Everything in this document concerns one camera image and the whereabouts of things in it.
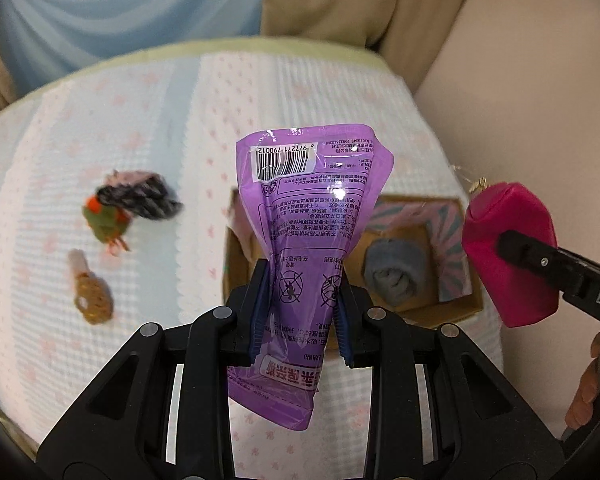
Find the person's right hand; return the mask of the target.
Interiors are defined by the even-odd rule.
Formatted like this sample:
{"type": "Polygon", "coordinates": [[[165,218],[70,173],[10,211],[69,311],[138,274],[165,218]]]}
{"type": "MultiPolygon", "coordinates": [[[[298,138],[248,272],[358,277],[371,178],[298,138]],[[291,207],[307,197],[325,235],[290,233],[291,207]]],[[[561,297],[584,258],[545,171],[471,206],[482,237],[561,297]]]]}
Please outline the person's right hand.
{"type": "Polygon", "coordinates": [[[600,333],[592,341],[591,358],[592,361],[580,378],[577,391],[565,416],[565,423],[572,430],[579,429],[591,420],[593,402],[600,391],[600,381],[597,378],[600,362],[600,333]]]}

